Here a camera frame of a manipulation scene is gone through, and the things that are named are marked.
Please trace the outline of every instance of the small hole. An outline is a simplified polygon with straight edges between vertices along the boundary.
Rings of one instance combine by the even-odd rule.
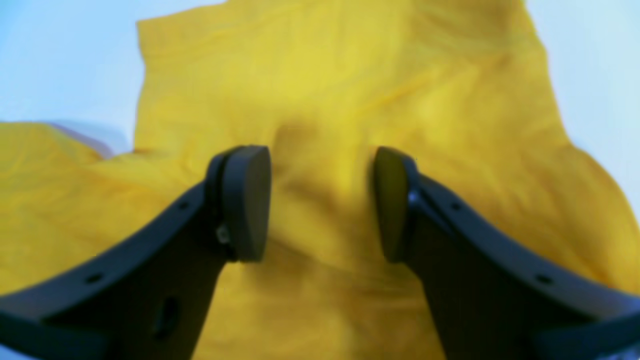
[[[84,281],[87,284],[93,284],[94,282],[100,281],[101,278],[102,278],[102,274],[97,273],[97,274],[93,274],[93,275],[87,277]]]
[[[549,276],[541,275],[541,274],[536,275],[536,280],[546,285],[551,285],[554,283],[553,279],[551,279]]]
[[[166,339],[178,324],[179,315],[178,300],[171,297],[165,299],[156,313],[152,329],[154,338],[158,340]]]

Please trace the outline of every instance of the yellow fabric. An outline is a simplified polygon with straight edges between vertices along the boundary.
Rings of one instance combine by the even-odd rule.
[[[1,125],[0,292],[106,250],[256,143],[273,157],[266,257],[226,267],[195,359],[444,358],[416,278],[381,254],[379,145],[538,254],[640,294],[637,223],[570,143],[519,0],[231,0],[139,31],[132,154]]]

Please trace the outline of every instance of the yellow raincoat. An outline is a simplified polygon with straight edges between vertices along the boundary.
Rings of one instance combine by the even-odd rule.
[[[266,257],[226,267],[195,359],[444,358],[419,282],[382,256],[379,145],[539,255],[640,294],[637,223],[569,141],[520,0],[230,0],[139,32],[133,153],[0,125],[1,293],[125,239],[254,143],[273,158]]]

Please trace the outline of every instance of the black arm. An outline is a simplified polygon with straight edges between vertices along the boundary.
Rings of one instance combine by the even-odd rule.
[[[267,148],[216,156],[129,239],[0,297],[0,343],[46,360],[190,359],[225,264],[262,258],[270,190]]]
[[[528,251],[401,152],[380,148],[373,170],[385,256],[421,280],[449,360],[594,360],[640,340],[639,298]]]

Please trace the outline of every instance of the white background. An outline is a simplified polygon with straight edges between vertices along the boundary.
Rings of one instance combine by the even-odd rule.
[[[143,64],[135,22],[220,0],[0,0],[0,119],[132,149]],[[640,1],[529,0],[564,124],[640,214]],[[0,358],[27,359],[0,345]]]

